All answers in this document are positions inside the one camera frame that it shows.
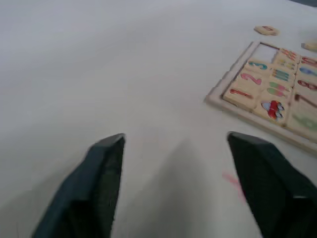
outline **colorful numeral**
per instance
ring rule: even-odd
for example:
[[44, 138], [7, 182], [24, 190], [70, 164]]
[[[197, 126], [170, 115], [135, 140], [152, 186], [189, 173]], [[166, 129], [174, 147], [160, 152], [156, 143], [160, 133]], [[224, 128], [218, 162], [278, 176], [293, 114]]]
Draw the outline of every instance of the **colorful numeral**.
[[264, 64], [264, 63], [256, 63], [256, 62], [249, 62], [249, 65], [251, 65], [251, 66], [261, 66], [260, 67], [260, 69], [263, 69], [263, 70], [265, 70], [265, 69], [267, 69], [267, 66]]
[[313, 121], [308, 117], [302, 116], [299, 118], [297, 115], [293, 114], [293, 118], [302, 126], [308, 128], [309, 130], [317, 131], [317, 122]]
[[317, 91], [317, 86], [312, 84], [312, 83], [308, 83], [308, 82], [305, 82], [303, 80], [298, 80], [297, 83], [303, 87], [309, 88], [313, 91]]
[[313, 76], [317, 76], [317, 73], [310, 70], [309, 68], [305, 68], [305, 67], [300, 67], [300, 72], [304, 73], [304, 74], [308, 74], [308, 75], [313, 75]]
[[255, 82], [257, 85], [261, 85], [262, 83], [262, 80], [259, 78], [259, 79], [255, 79], [252, 75], [249, 75], [247, 73], [242, 73], [241, 75], [241, 78], [245, 79], [245, 80], [252, 80], [253, 82]]
[[308, 57], [302, 57], [301, 62], [317, 67], [317, 61]]
[[252, 96], [252, 95], [246, 94], [246, 93], [241, 92], [241, 91], [239, 91], [239, 90], [237, 90], [237, 89], [230, 89], [230, 93], [231, 93], [231, 94], [239, 94], [239, 95], [245, 96], [245, 97], [247, 97], [247, 98], [249, 98], [249, 99], [253, 99], [253, 96]]
[[305, 98], [303, 95], [295, 94], [294, 99], [295, 99], [296, 102], [299, 102], [300, 100], [303, 100], [304, 102], [310, 104], [310, 105], [313, 106], [314, 108], [317, 108], [317, 105], [316, 105], [315, 103], [311, 102], [310, 100], [308, 100], [307, 98]]

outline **red mark on table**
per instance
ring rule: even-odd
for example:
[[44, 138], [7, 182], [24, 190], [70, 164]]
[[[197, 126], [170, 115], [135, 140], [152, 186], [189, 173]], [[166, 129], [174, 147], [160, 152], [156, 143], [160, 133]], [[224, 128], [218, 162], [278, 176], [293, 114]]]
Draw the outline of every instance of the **red mark on table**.
[[245, 201], [246, 198], [243, 194], [243, 191], [242, 191], [242, 188], [241, 188], [241, 185], [240, 185], [240, 182], [237, 178], [235, 178], [234, 176], [230, 175], [230, 174], [227, 174], [227, 173], [222, 173], [222, 177], [227, 180], [228, 182], [230, 182], [231, 184], [233, 184], [239, 191], [239, 196], [241, 198], [243, 198], [243, 200]]

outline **wooden board frame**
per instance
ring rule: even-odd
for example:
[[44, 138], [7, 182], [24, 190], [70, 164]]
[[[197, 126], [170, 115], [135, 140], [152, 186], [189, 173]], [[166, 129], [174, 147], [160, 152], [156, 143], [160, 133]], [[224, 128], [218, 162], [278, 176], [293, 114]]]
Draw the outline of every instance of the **wooden board frame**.
[[252, 42], [246, 50], [241, 54], [238, 60], [231, 66], [230, 70], [226, 72], [223, 78], [217, 83], [217, 85], [212, 88], [209, 94], [206, 96], [206, 103], [216, 106], [222, 110], [235, 114], [240, 119], [249, 122], [252, 125], [255, 125], [261, 129], [265, 129], [269, 133], [317, 156], [317, 144], [309, 141], [308, 139], [301, 137], [293, 133], [292, 131], [288, 130], [286, 127], [280, 127], [275, 125], [268, 120], [265, 120], [251, 112], [243, 110], [237, 107], [230, 102], [225, 101], [222, 98], [222, 95], [225, 93], [231, 82], [234, 80], [236, 75], [241, 71], [243, 65], [247, 62], [247, 60], [252, 56], [253, 52], [257, 49], [260, 45], [266, 45], [279, 50], [278, 47], [261, 42], [256, 41]]

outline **wooden number tile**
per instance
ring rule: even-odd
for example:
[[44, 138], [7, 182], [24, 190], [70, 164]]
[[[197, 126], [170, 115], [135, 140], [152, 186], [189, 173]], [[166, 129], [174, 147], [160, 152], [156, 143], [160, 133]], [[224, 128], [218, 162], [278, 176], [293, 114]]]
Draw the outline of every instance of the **wooden number tile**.
[[263, 75], [270, 75], [272, 64], [257, 59], [249, 59], [244, 68]]
[[223, 99], [244, 110], [251, 111], [255, 108], [259, 95], [258, 91], [246, 90], [244, 84], [233, 82], [223, 95]]
[[279, 30], [272, 26], [256, 26], [254, 30], [266, 36], [277, 36], [279, 34]]
[[314, 69], [317, 69], [317, 59], [315, 59], [315, 58], [301, 56], [300, 64], [302, 64], [303, 66], [309, 65], [309, 66], [313, 67]]
[[290, 72], [283, 71], [279, 68], [273, 68], [270, 79], [275, 80], [282, 85], [292, 87], [295, 82], [295, 75]]
[[288, 113], [288, 104], [274, 98], [260, 98], [253, 113], [277, 125], [284, 125]]
[[286, 127], [317, 143], [317, 105], [305, 96], [295, 94]]
[[294, 90], [309, 100], [317, 102], [317, 84], [306, 81], [305, 79], [296, 78]]
[[317, 68], [307, 65], [299, 64], [296, 72], [296, 78], [304, 79], [306, 81], [317, 83]]
[[260, 98], [263, 100], [276, 100], [289, 103], [291, 101], [293, 88], [283, 85], [279, 81], [270, 78], [265, 83], [264, 90], [261, 92]]
[[298, 64], [293, 63], [291, 60], [287, 60], [285, 58], [275, 58], [273, 65], [292, 74], [295, 74], [298, 68]]
[[264, 83], [268, 80], [268, 76], [243, 69], [235, 78], [236, 83], [248, 91], [260, 91], [263, 89]]
[[293, 51], [281, 48], [275, 58], [286, 59], [293, 63], [299, 63], [301, 56]]

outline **red number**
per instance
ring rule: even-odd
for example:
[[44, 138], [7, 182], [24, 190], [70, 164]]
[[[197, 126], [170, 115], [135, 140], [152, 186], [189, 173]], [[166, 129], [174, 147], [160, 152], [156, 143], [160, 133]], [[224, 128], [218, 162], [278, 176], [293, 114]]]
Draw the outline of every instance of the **red number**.
[[298, 82], [299, 85], [301, 85], [303, 87], [306, 87], [306, 88], [309, 88], [311, 90], [317, 91], [317, 86], [314, 85], [314, 84], [310, 84], [310, 83], [302, 81], [302, 80], [298, 80], [297, 82]]
[[313, 102], [311, 102], [310, 100], [308, 100], [307, 98], [303, 97], [300, 94], [295, 94], [295, 101], [299, 102], [300, 100], [305, 101], [306, 103], [310, 104], [311, 106], [313, 106], [314, 108], [317, 108], [317, 105]]
[[272, 30], [273, 30], [272, 28], [270, 28], [270, 27], [268, 27], [268, 26], [263, 26], [263, 28], [264, 28], [265, 30], [267, 30], [267, 31], [272, 31]]
[[317, 67], [317, 61], [311, 58], [302, 57], [302, 63], [306, 63], [311, 66]]
[[243, 92], [241, 92], [239, 90], [236, 90], [236, 89], [230, 89], [230, 93], [232, 93], [232, 94], [240, 94], [240, 95], [245, 96], [245, 97], [247, 97], [249, 99], [253, 99], [252, 95], [243, 93]]

